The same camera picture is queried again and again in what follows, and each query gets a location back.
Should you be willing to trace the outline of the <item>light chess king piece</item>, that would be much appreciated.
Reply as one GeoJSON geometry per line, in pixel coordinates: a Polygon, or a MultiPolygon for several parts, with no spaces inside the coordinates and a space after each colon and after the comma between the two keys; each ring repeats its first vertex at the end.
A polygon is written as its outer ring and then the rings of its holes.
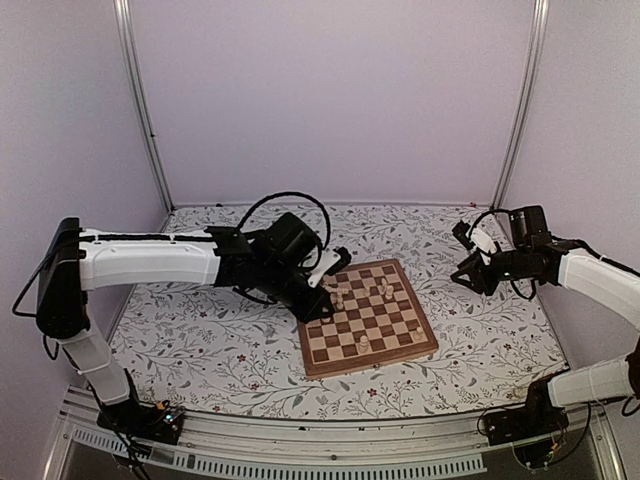
{"type": "Polygon", "coordinates": [[[370,349],[370,341],[366,335],[362,335],[357,344],[357,350],[359,354],[365,354],[370,349]]]}

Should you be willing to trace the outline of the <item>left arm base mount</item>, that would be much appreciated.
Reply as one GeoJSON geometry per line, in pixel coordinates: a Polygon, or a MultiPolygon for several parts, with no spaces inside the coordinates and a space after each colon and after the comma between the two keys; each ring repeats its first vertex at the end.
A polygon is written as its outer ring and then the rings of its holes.
{"type": "Polygon", "coordinates": [[[97,420],[100,427],[128,437],[178,444],[186,412],[182,405],[172,405],[169,400],[146,405],[139,401],[135,392],[114,405],[104,404],[97,394],[94,397],[100,409],[97,420]]]}

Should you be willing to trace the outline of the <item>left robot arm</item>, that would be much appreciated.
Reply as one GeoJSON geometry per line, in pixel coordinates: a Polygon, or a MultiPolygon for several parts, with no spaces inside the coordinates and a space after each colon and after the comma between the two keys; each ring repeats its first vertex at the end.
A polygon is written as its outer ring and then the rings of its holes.
{"type": "Polygon", "coordinates": [[[106,340],[93,332],[88,292],[172,282],[231,288],[243,296],[257,290],[265,303],[280,303],[297,320],[309,322],[333,314],[320,282],[348,261],[290,213],[249,233],[238,226],[183,234],[107,233],[66,218],[28,281],[38,286],[29,316],[69,354],[98,400],[110,406],[111,419],[126,433],[138,434],[148,426],[148,412],[134,401],[134,388],[106,340]]]}

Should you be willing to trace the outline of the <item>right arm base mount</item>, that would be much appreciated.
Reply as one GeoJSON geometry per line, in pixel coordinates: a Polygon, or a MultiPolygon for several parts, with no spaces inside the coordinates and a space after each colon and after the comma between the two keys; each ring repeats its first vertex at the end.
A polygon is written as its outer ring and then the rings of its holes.
{"type": "Polygon", "coordinates": [[[524,405],[485,411],[477,421],[478,432],[490,446],[503,445],[546,435],[544,440],[516,446],[516,460],[528,469],[548,467],[554,459],[569,426],[563,408],[551,403],[548,384],[551,377],[532,382],[524,405]]]}

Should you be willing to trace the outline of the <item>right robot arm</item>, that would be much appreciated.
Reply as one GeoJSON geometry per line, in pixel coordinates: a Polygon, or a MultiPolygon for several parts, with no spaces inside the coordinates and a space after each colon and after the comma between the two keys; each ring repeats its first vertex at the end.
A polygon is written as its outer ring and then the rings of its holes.
{"type": "MultiPolygon", "coordinates": [[[[527,300],[538,288],[566,291],[581,313],[602,313],[623,323],[626,333],[639,331],[639,273],[598,253],[585,240],[562,238],[551,232],[540,205],[504,210],[511,246],[502,248],[482,230],[485,219],[458,222],[452,229],[468,256],[452,273],[453,282],[489,297],[504,282],[528,281],[527,300]]],[[[613,353],[590,365],[551,374],[531,383],[517,427],[537,436],[552,424],[556,409],[639,398],[639,342],[626,340],[613,353]]]]}

